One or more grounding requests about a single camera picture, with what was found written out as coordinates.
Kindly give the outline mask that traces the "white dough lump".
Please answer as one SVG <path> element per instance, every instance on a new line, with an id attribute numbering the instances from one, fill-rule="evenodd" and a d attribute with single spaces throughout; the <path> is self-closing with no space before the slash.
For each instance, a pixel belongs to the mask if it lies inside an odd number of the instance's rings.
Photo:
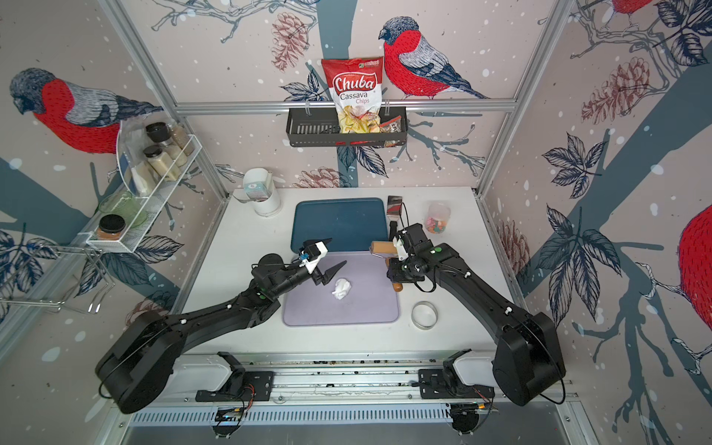
<path id="1" fill-rule="evenodd" d="M 352 283 L 350 283 L 350 281 L 346 278 L 339 278 L 335 283 L 335 288 L 332 294 L 337 300 L 343 300 L 346 296 L 348 296 L 351 290 Z"/>

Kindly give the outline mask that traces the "wooden rolling pin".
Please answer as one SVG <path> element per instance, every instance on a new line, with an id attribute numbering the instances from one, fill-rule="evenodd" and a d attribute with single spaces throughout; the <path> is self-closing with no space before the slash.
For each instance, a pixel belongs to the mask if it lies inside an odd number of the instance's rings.
<path id="1" fill-rule="evenodd" d="M 381 258 L 385 261 L 385 264 L 387 266 L 387 278 L 389 278 L 389 280 L 391 281 L 393 289 L 396 292 L 402 292 L 403 291 L 402 283 L 396 282 L 392 278 L 391 269 L 396 264 L 396 262 L 400 259 L 397 248 L 393 244 L 393 242 L 392 241 L 373 241 L 371 243 L 369 251 L 373 256 Z"/>

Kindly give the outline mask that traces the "lilac silicone mat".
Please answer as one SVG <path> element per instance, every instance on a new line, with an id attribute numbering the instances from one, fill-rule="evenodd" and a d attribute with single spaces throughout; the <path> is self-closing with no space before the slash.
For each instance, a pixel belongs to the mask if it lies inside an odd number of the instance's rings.
<path id="1" fill-rule="evenodd" d="M 386 261 L 368 252 L 329 253 L 321 270 L 343 263 L 326 285 L 312 280 L 285 296 L 283 322 L 287 326 L 346 326 L 389 324 L 400 317 L 397 291 L 387 278 Z"/>

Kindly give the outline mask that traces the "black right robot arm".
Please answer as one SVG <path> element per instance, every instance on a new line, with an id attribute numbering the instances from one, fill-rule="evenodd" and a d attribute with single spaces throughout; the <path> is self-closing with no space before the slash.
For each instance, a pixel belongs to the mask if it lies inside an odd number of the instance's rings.
<path id="1" fill-rule="evenodd" d="M 504 298 L 478 276 L 453 247 L 434 245 L 422 224 L 412 224 L 394 237 L 397 257 L 389 261 L 393 283 L 429 280 L 444 289 L 485 327 L 496 345 L 492 375 L 497 387 L 518 406 L 524 406 L 567 374 L 553 320 L 532 314 Z"/>

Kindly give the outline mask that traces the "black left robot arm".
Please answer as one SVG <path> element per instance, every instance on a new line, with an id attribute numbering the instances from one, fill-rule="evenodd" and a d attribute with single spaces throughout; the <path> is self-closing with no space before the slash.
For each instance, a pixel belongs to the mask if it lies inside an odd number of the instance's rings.
<path id="1" fill-rule="evenodd" d="M 266 322 L 279 309 L 279 297 L 307 281 L 329 284 L 347 264 L 341 261 L 324 271 L 319 269 L 329 242 L 305 242 L 291 263 L 276 253 L 263 256 L 251 267 L 248 287 L 231 300 L 189 313 L 141 314 L 96 365 L 99 396 L 113 400 L 126 415 L 150 405 L 166 388 L 183 353 Z"/>

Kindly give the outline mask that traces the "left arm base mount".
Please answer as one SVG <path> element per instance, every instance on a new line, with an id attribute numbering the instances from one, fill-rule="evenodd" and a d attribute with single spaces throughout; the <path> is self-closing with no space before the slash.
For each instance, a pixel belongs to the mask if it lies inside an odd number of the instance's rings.
<path id="1" fill-rule="evenodd" d="M 212 431 L 217 439 L 230 439 L 247 420 L 256 402 L 268 402 L 274 388 L 274 371 L 250 371 L 233 354 L 219 352 L 229 366 L 230 374 L 218 389 L 199 389 L 191 400 L 196 403 L 235 402 L 219 408 Z"/>

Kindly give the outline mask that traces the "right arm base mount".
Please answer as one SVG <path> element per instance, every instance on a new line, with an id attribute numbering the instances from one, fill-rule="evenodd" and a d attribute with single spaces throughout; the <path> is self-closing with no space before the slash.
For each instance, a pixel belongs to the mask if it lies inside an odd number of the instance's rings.
<path id="1" fill-rule="evenodd" d="M 411 386 L 423 400 L 452 401 L 452 428 L 460 435 L 473 435 L 494 407 L 494 387 L 478 382 L 482 370 L 488 370 L 482 358 L 472 350 L 460 350 L 448 357 L 441 369 L 420 369 Z"/>

